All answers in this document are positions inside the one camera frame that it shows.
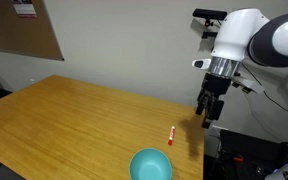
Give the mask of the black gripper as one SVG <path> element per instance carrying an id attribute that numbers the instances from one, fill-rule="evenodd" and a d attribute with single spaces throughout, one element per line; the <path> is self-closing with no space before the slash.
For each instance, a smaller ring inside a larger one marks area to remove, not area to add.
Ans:
<path id="1" fill-rule="evenodd" d="M 231 85 L 230 79 L 214 76 L 206 73 L 197 99 L 196 114 L 201 115 L 204 111 L 202 127 L 208 129 L 214 119 L 220 117 L 224 101 L 219 97 L 227 93 Z"/>

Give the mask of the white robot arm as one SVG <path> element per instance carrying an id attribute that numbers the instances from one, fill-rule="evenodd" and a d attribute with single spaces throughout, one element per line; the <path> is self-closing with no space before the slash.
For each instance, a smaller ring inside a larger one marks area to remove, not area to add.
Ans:
<path id="1" fill-rule="evenodd" d="M 207 129 L 220 117 L 224 101 L 220 97 L 228 88 L 240 87 L 246 93 L 261 94 L 264 87 L 239 74 L 245 59 L 264 67 L 288 67 L 288 14 L 268 19 L 256 8 L 243 8 L 231 13 L 196 9 L 193 15 L 206 20 L 220 20 L 216 32 L 207 33 L 215 39 L 211 57 L 197 59 L 192 66 L 205 72 L 197 97 L 198 115 L 203 115 L 202 127 Z"/>

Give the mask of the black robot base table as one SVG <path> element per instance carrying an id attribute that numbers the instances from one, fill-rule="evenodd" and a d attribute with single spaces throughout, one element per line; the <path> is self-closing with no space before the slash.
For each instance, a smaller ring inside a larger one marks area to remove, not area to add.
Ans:
<path id="1" fill-rule="evenodd" d="M 229 130 L 212 136 L 219 140 L 217 156 L 204 156 L 203 180 L 264 180 L 288 164 L 288 142 L 275 143 Z M 235 162 L 234 156 L 243 156 L 244 162 Z"/>

